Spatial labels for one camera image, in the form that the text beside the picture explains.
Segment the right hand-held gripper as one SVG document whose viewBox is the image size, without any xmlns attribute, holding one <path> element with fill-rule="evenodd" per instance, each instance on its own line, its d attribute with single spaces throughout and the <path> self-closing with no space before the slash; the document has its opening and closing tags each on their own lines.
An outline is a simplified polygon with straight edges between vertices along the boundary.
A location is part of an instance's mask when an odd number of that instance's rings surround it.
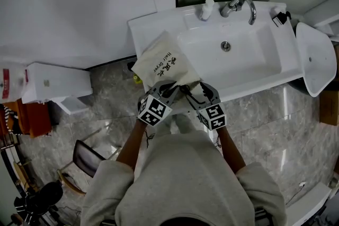
<svg viewBox="0 0 339 226">
<path fill-rule="evenodd" d="M 200 82 L 204 96 L 211 104 L 204 108 L 204 102 L 199 102 L 192 94 L 185 96 L 194 110 L 197 110 L 198 119 L 209 130 L 216 130 L 227 125 L 226 111 L 221 103 L 218 91 L 211 85 Z"/>
</svg>

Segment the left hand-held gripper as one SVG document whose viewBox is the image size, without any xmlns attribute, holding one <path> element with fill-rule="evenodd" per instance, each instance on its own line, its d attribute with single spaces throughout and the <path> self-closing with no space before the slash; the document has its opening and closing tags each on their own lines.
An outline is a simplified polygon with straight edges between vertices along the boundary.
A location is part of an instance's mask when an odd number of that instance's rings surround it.
<svg viewBox="0 0 339 226">
<path fill-rule="evenodd" d="M 175 80 L 161 80 L 142 97 L 138 119 L 150 126 L 157 126 L 172 112 L 171 105 L 175 101 L 181 87 Z"/>
</svg>

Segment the cream cloth bag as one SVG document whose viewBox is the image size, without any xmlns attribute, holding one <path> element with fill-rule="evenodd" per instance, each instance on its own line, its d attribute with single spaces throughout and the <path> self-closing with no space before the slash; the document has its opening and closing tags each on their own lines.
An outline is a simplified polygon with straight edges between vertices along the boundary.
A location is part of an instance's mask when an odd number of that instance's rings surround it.
<svg viewBox="0 0 339 226">
<path fill-rule="evenodd" d="M 178 41 L 167 31 L 163 31 L 143 51 L 132 71 L 141 79 L 145 91 L 162 80 L 173 80 L 175 86 L 186 85 L 196 94 L 201 80 Z"/>
</svg>

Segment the person's right forearm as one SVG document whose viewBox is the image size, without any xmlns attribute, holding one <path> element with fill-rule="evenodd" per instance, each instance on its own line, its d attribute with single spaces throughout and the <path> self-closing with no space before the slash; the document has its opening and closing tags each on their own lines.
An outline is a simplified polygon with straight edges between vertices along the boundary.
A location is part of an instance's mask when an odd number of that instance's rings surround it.
<svg viewBox="0 0 339 226">
<path fill-rule="evenodd" d="M 217 129 L 216 131 L 220 140 L 223 157 L 234 174 L 236 174 L 239 170 L 246 166 L 243 157 L 238 151 L 225 126 Z"/>
</svg>

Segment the person's left forearm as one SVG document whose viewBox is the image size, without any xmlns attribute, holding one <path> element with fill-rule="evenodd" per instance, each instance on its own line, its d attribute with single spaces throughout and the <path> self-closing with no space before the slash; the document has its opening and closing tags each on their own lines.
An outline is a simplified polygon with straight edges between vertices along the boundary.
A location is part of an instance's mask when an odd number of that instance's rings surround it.
<svg viewBox="0 0 339 226">
<path fill-rule="evenodd" d="M 122 147 L 116 161 L 129 166 L 135 170 L 138 154 L 147 124 L 136 119 L 132 132 Z"/>
</svg>

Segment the white vanity sink cabinet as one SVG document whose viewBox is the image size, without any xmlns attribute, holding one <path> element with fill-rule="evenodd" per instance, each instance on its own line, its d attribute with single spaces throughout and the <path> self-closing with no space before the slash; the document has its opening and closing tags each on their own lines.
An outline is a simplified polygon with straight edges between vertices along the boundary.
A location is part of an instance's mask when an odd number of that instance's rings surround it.
<svg viewBox="0 0 339 226">
<path fill-rule="evenodd" d="M 256 20 L 248 23 L 249 6 L 220 15 L 215 3 L 207 21 L 200 5 L 166 10 L 130 20 L 137 56 L 167 31 L 200 78 L 225 101 L 278 86 L 302 77 L 297 41 L 290 22 L 276 26 L 272 18 L 287 9 L 284 3 L 255 2 Z"/>
</svg>

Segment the white pump bottle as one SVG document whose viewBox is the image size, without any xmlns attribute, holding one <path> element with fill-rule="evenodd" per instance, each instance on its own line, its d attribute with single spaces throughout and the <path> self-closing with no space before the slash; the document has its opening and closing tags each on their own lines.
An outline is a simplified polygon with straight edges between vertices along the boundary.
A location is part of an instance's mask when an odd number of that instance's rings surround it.
<svg viewBox="0 0 339 226">
<path fill-rule="evenodd" d="M 205 0 L 205 3 L 201 7 L 201 12 L 199 16 L 200 20 L 202 21 L 208 20 L 213 11 L 214 3 L 215 3 L 214 0 Z"/>
</svg>

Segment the dark bin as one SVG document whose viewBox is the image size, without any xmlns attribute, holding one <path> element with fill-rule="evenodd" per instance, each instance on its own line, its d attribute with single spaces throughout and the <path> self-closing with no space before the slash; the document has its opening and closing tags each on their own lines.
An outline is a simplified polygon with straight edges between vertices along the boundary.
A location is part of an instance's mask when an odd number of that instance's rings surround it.
<svg viewBox="0 0 339 226">
<path fill-rule="evenodd" d="M 292 88 L 300 91 L 303 94 L 309 95 L 309 92 L 307 90 L 307 87 L 305 85 L 303 78 L 298 78 L 298 79 L 292 80 L 292 81 L 288 82 L 288 85 L 291 86 Z"/>
</svg>

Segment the chrome faucet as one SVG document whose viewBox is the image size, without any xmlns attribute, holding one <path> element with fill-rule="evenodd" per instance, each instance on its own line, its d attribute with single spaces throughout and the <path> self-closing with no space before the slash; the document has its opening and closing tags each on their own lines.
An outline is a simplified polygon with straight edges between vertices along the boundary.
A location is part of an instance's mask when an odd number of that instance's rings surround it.
<svg viewBox="0 0 339 226">
<path fill-rule="evenodd" d="M 252 0 L 232 0 L 220 10 L 220 15 L 222 17 L 228 17 L 231 12 L 241 11 L 245 2 L 248 4 L 251 13 L 248 23 L 249 25 L 253 25 L 256 20 L 256 7 Z"/>
</svg>

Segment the dark brown chair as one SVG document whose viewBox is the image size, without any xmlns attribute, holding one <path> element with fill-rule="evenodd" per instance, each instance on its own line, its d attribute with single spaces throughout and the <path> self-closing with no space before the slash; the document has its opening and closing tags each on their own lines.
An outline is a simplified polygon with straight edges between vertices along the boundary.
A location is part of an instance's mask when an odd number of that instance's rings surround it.
<svg viewBox="0 0 339 226">
<path fill-rule="evenodd" d="M 94 177 L 99 167 L 99 164 L 103 160 L 105 160 L 105 158 L 102 157 L 99 153 L 94 151 L 83 141 L 77 140 L 74 146 L 73 160 L 70 163 L 70 165 L 74 163 L 80 170 L 86 173 L 89 177 Z M 73 190 L 75 193 L 79 195 L 86 194 L 80 188 L 77 188 L 75 184 L 71 183 L 67 179 L 62 169 L 57 170 L 57 174 L 61 181 L 64 182 L 64 184 L 71 190 Z"/>
</svg>

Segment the white water dispenser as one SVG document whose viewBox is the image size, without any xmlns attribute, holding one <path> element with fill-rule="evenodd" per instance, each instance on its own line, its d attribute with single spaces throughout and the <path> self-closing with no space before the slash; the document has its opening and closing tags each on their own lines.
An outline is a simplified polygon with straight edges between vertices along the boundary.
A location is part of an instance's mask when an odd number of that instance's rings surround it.
<svg viewBox="0 0 339 226">
<path fill-rule="evenodd" d="M 69 115 L 89 109 L 80 100 L 93 93 L 88 71 L 33 63 L 27 72 L 29 81 L 22 96 L 24 104 L 52 101 Z"/>
</svg>

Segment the black pump bottle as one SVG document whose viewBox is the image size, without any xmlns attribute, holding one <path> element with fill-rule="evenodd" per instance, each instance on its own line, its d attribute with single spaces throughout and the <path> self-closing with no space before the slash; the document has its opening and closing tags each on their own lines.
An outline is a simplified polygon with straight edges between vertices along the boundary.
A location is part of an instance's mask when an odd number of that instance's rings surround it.
<svg viewBox="0 0 339 226">
<path fill-rule="evenodd" d="M 287 19 L 291 20 L 291 14 L 288 11 L 285 13 L 279 12 L 272 18 L 272 21 L 277 27 L 280 27 L 286 23 Z"/>
</svg>

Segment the cardboard box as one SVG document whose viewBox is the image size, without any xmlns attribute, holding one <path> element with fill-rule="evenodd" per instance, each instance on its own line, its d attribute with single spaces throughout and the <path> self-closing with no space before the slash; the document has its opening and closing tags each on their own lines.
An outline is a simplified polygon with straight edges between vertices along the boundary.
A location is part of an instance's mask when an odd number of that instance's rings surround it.
<svg viewBox="0 0 339 226">
<path fill-rule="evenodd" d="M 339 125 L 339 91 L 322 91 L 319 99 L 319 121 Z"/>
</svg>

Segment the clear water jug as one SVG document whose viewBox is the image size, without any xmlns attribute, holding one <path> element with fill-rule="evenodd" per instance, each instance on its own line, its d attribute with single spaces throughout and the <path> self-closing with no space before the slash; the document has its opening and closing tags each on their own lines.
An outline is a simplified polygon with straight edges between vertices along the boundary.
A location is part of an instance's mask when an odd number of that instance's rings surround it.
<svg viewBox="0 0 339 226">
<path fill-rule="evenodd" d="M 12 62 L 0 62 L 0 103 L 19 100 L 28 85 L 26 66 Z"/>
</svg>

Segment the white door frame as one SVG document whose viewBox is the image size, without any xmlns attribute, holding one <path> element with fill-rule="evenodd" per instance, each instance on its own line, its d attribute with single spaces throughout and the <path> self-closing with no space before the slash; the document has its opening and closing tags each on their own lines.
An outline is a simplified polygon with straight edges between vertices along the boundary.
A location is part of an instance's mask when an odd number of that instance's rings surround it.
<svg viewBox="0 0 339 226">
<path fill-rule="evenodd" d="M 339 43 L 339 0 L 326 0 L 310 9 L 303 17 L 306 24 Z"/>
</svg>

